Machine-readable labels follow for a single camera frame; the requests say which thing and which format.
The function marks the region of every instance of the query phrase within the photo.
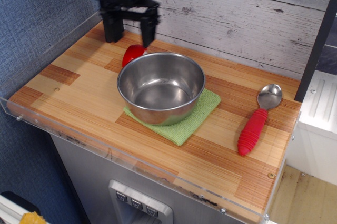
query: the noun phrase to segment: yellow object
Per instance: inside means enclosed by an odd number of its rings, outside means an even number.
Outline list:
[[[47,224],[47,222],[36,212],[28,212],[22,215],[20,224]]]

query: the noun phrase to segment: stainless steel bowl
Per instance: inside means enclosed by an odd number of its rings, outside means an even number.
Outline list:
[[[150,53],[128,63],[117,79],[118,91],[139,120],[171,125],[194,109],[205,87],[202,68],[190,58]]]

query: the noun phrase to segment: green cloth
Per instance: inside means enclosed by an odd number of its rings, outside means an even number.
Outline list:
[[[204,89],[193,112],[179,123],[168,126],[154,126],[144,123],[137,119],[130,112],[128,107],[124,107],[124,112],[145,127],[172,141],[176,145],[181,146],[201,125],[213,109],[217,107],[220,101],[219,95]]]

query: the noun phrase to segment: dispenser buttons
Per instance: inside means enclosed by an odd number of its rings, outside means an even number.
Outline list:
[[[131,199],[131,204],[133,205],[133,207],[139,209],[139,210],[142,210],[143,209],[143,205],[142,203],[134,200],[134,199]]]
[[[117,198],[123,202],[127,202],[127,196],[116,191]]]
[[[150,208],[150,207],[146,207],[146,211],[149,215],[153,216],[153,217],[157,217],[158,218],[158,211]]]

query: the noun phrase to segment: red object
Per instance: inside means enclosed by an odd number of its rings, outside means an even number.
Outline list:
[[[245,156],[252,151],[260,138],[267,117],[268,112],[263,108],[259,108],[253,113],[237,141],[237,148],[241,156]]]
[[[147,52],[147,49],[144,48],[142,45],[135,44],[129,46],[129,48],[126,50],[122,66],[126,66],[130,61],[134,60],[135,58],[138,58],[140,56],[143,56]]]

